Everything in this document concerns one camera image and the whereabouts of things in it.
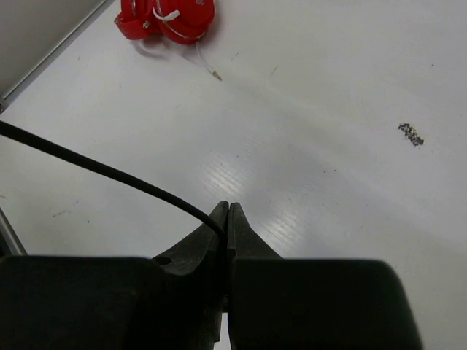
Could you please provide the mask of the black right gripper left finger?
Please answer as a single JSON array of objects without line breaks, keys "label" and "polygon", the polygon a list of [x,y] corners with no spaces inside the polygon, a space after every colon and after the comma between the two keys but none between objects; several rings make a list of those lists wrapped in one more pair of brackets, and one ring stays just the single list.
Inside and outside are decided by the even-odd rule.
[{"label": "black right gripper left finger", "polygon": [[28,255],[1,219],[3,349],[213,349],[225,248],[202,225],[141,257]]}]

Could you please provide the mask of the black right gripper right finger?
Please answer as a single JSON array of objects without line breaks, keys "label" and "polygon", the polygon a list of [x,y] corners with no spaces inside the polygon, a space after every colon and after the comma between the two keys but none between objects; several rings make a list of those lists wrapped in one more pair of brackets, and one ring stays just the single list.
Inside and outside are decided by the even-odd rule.
[{"label": "black right gripper right finger", "polygon": [[228,212],[233,349],[421,349],[403,284],[380,260],[286,259]]}]

